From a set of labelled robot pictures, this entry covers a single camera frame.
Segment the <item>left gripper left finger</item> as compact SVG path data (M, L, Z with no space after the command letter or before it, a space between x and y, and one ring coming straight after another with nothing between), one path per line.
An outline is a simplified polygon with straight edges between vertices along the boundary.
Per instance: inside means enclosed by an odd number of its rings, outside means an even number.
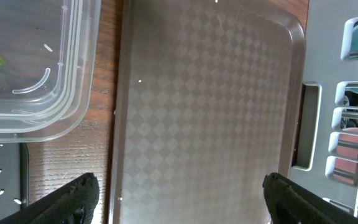
M0 224L90 224L99 201L99 182L85 173Z

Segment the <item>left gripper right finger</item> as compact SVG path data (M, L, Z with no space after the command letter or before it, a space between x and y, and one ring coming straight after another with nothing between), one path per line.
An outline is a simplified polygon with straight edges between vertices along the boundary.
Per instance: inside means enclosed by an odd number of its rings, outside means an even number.
M266 175L262 188L274 224L358 224L358 218L279 173Z

